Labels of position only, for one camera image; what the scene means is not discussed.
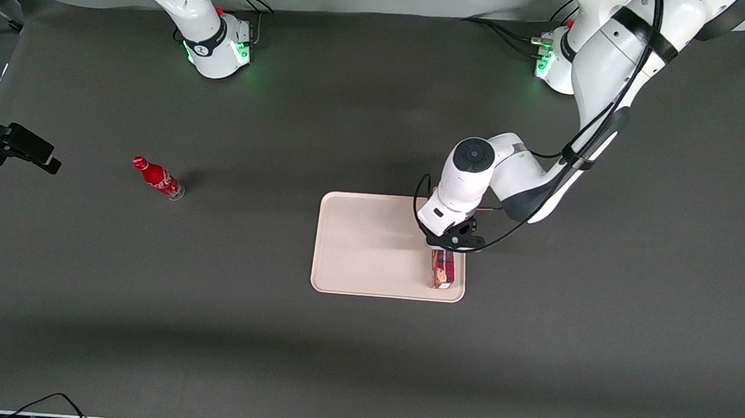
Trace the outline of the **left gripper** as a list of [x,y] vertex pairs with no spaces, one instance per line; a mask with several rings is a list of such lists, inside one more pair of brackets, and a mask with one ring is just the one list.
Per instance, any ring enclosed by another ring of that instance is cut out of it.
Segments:
[[426,237],[426,246],[436,250],[455,252],[480,251],[486,247],[486,241],[481,235],[477,235],[477,220],[475,216],[465,219],[458,225],[450,227],[443,235]]

